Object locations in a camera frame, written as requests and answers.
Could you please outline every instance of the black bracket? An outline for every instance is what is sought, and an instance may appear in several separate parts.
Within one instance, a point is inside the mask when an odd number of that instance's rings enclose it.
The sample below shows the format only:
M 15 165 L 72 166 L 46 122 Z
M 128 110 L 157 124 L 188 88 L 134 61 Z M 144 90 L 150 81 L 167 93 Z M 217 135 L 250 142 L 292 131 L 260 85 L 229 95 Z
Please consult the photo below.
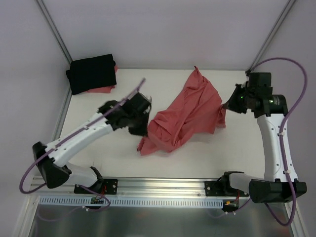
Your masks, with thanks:
M 207 197 L 248 197 L 244 191 L 233 189 L 229 184 L 229 175 L 232 173 L 241 173 L 237 171 L 225 172 L 222 177 L 216 181 L 205 181 L 204 189 Z
M 118 180 L 117 179 L 105 179 L 103 178 L 102 187 L 105 186 L 104 195 L 116 195 L 118 192 Z M 75 194 L 91 194 L 80 186 L 75 185 Z

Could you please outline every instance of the red wire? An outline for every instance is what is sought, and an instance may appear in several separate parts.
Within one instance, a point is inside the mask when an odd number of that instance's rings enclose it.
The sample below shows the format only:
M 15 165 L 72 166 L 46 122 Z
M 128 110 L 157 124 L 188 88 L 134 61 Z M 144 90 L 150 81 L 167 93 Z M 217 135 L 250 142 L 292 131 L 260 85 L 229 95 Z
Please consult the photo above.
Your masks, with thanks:
M 238 192 L 238 195 L 237 195 L 237 198 L 234 201 L 238 201 L 239 202 L 240 192 L 239 192 L 239 190 L 237 190 L 237 192 Z
M 103 195 L 104 192 L 105 192 L 105 188 L 106 188 L 106 186 L 104 185 L 103 188 L 102 188 L 102 192 L 101 192 L 102 195 Z

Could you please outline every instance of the folded cloth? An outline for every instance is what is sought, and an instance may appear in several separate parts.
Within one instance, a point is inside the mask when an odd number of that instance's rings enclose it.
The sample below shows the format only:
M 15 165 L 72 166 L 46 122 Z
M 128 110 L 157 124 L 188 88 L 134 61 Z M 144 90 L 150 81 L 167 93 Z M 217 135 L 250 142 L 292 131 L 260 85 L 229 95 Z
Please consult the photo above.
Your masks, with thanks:
M 71 62 L 66 71 L 73 95 L 81 92 L 116 85 L 115 61 L 111 54 Z
M 116 65 L 114 66 L 114 71 L 115 71 L 115 73 L 117 73 L 117 71 L 118 71 L 118 67 Z M 115 85 L 110 85 L 110 86 L 90 89 L 90 90 L 87 90 L 86 92 L 91 92 L 91 93 L 110 93 L 113 88 L 115 88 Z
M 215 127 L 226 127 L 222 99 L 198 68 L 189 76 L 182 91 L 165 111 L 148 125 L 148 137 L 138 145 L 141 155 L 158 150 L 172 152 L 195 133 L 213 134 Z

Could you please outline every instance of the cable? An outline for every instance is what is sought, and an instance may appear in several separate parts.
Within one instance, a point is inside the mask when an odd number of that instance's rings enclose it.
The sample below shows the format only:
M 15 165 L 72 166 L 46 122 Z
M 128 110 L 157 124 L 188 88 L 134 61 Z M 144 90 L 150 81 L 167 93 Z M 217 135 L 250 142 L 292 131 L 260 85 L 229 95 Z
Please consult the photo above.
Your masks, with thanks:
M 106 209 L 108 209 L 108 208 L 110 207 L 111 202 L 110 202 L 110 200 L 107 199 L 104 195 L 98 194 L 97 192 L 92 191 L 92 190 L 86 188 L 85 186 L 80 185 L 80 187 L 83 188 L 83 189 L 85 189 L 86 191 L 92 193 L 92 194 L 96 194 L 97 196 L 100 196 L 100 197 L 103 198 L 104 201 L 106 201 L 108 204 L 105 205 L 105 206 L 100 207 L 99 209 L 91 209 L 91 208 L 88 208 L 88 207 L 86 207 L 86 206 L 77 206 L 77 207 L 75 207 L 74 209 L 72 209 L 71 211 L 69 211 L 68 213 L 66 213 L 65 215 L 63 215 L 62 217 L 57 218 L 57 219 L 46 219 L 46 218 L 42 217 L 42 216 L 40 215 L 40 211 L 39 211 L 39 209 L 38 209 L 38 210 L 37 210 L 37 217 L 38 217 L 40 220 L 42 220 L 42 221 L 46 221 L 46 222 L 56 222 L 56 221 L 60 221 L 60 220 L 64 219 L 65 217 L 69 216 L 70 214 L 74 213 L 75 211 L 77 211 L 77 210 L 79 210 L 79 209 L 85 209 L 86 211 L 97 212 L 97 211 L 104 211 L 104 210 L 106 210 Z
M 237 192 L 238 192 L 238 195 L 237 195 L 237 197 L 236 197 L 236 199 L 235 199 L 234 201 L 238 201 L 238 204 L 239 204 L 240 191 L 239 191 L 239 190 L 237 190 Z
M 283 140 L 283 136 L 281 135 L 283 133 L 283 129 L 284 129 L 284 126 L 285 126 L 285 123 L 286 121 L 288 120 L 288 118 L 290 117 L 290 115 L 292 114 L 292 112 L 295 110 L 295 108 L 298 106 L 298 104 L 301 102 L 303 96 L 305 95 L 305 92 L 306 92 L 306 88 L 307 88 L 307 73 L 306 73 L 306 70 L 304 69 L 304 67 L 298 63 L 297 61 L 293 60 L 293 59 L 290 59 L 290 58 L 284 58 L 284 57 L 276 57 L 276 58 L 269 58 L 269 59 L 266 59 L 260 63 L 258 63 L 257 65 L 255 65 L 254 67 L 252 67 L 249 71 L 253 71 L 256 67 L 260 66 L 261 64 L 264 64 L 266 62 L 269 62 L 269 61 L 273 61 L 273 60 L 284 60 L 284 61 L 288 61 L 288 62 L 291 62 L 291 63 L 294 63 L 295 65 L 297 65 L 303 75 L 304 75 L 304 86 L 303 86 L 303 89 L 302 89 L 302 92 L 299 96 L 299 98 L 297 99 L 297 101 L 294 103 L 294 105 L 292 106 L 292 108 L 289 110 L 289 112 L 287 113 L 287 115 L 284 117 L 284 119 L 282 120 L 282 123 L 281 123 L 281 126 L 280 126 L 280 130 L 279 130 L 279 133 L 280 133 L 280 136 L 279 136 L 279 140 L 280 140 L 280 147 L 281 147 L 281 154 L 282 154 L 282 160 L 283 160 L 283 165 L 284 165 L 284 169 L 285 171 L 288 170 L 288 164 L 287 164 L 287 161 L 286 161 L 286 153 L 285 153 L 285 147 L 284 147 L 284 140 Z M 289 173 L 285 173 L 285 176 L 286 176 L 286 179 L 290 185 L 290 189 L 291 189 L 291 192 L 292 192 L 292 197 L 293 197 L 293 206 L 292 206 L 292 210 L 291 210 L 291 214 L 290 214 L 290 217 L 289 217 L 289 220 L 286 222 L 286 223 L 283 223 L 282 221 L 280 221 L 278 219 L 278 217 L 275 215 L 275 213 L 272 211 L 272 209 L 270 208 L 270 206 L 265 203 L 265 205 L 267 206 L 268 210 L 270 211 L 270 213 L 272 214 L 272 216 L 275 218 L 275 220 L 282 226 L 289 226 L 292 224 L 293 220 L 294 220 L 294 216 L 295 216 L 295 211 L 296 211 L 296 194 L 295 194 L 295 190 L 294 190 L 294 186 L 292 184 L 292 181 L 291 181 L 291 177 L 289 175 Z
M 222 213 L 221 215 L 219 216 L 213 216 L 211 213 L 209 213 L 208 211 L 206 212 L 207 215 L 211 218 L 214 218 L 214 219 L 218 219 L 218 218 L 222 218 L 223 216 L 226 216 L 228 214 L 234 214 L 240 210 L 242 210 L 249 202 L 250 202 L 251 198 L 249 198 L 240 208 L 238 208 L 236 211 L 233 211 L 233 212 L 224 212 Z
M 221 181 L 221 179 L 222 179 L 222 176 L 219 177 L 219 178 L 214 182 L 214 184 L 210 187 L 210 190 L 212 190 L 213 187 L 215 186 L 215 184 L 217 184 L 219 181 Z
M 145 78 L 143 78 L 141 80 L 141 82 L 138 84 L 138 86 L 131 92 L 129 93 L 126 97 L 124 97 L 121 101 L 119 101 L 116 105 L 113 106 L 113 108 L 109 109 L 108 111 L 106 111 L 104 114 L 102 114 L 100 117 L 96 118 L 94 121 L 90 122 L 87 127 L 90 127 L 92 125 L 94 125 L 96 122 L 100 121 L 102 118 L 106 117 L 107 115 L 109 115 L 110 113 L 112 113 L 115 109 L 117 109 L 121 103 L 126 102 L 126 100 L 133 95 L 135 92 L 138 92 L 140 90 L 140 88 L 142 87 L 142 85 L 145 83 Z M 56 147 L 60 147 L 62 144 L 64 144 L 65 142 L 67 142 L 68 140 L 70 140 L 71 138 L 73 138 L 74 136 L 78 135 L 79 133 L 81 133 L 82 131 L 84 131 L 85 128 L 81 128 L 78 131 L 70 134 L 68 137 L 64 138 L 62 141 L 60 141 Z M 49 155 L 50 153 L 52 153 L 54 151 L 54 149 L 50 149 L 48 152 L 46 152 L 45 154 L 43 154 L 42 156 L 40 156 L 40 158 L 38 158 L 33 164 L 31 164 L 31 166 L 25 171 L 25 173 L 23 174 L 21 181 L 20 181 L 20 185 L 19 185 L 19 189 L 20 192 L 23 194 L 31 194 L 37 190 L 39 190 L 40 188 L 44 187 L 46 185 L 46 183 L 41 184 L 40 186 L 38 186 L 37 188 L 33 189 L 33 190 L 29 190 L 29 191 L 25 191 L 23 189 L 23 183 L 26 179 L 26 177 L 28 176 L 28 174 L 30 173 L 30 171 L 34 168 L 34 166 L 36 166 L 39 162 L 41 162 L 47 155 Z

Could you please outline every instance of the red cloth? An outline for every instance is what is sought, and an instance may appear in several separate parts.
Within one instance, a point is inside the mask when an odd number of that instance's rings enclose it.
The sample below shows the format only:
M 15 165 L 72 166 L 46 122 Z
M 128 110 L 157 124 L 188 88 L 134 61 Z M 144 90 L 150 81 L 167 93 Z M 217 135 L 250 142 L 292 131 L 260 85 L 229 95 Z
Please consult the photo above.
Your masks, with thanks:
M 160 111 L 148 125 L 148 137 L 138 145 L 141 155 L 158 150 L 172 152 L 195 133 L 213 134 L 215 127 L 226 127 L 226 110 L 213 85 L 198 68 L 189 76 L 182 91 L 165 111 Z
M 115 65 L 114 66 L 115 73 L 118 71 L 118 67 Z M 92 92 L 92 93 L 110 93 L 111 90 L 115 88 L 115 85 L 110 85 L 110 86 L 105 86 L 105 87 L 100 87 L 100 88 L 94 88 L 87 90 L 86 92 Z

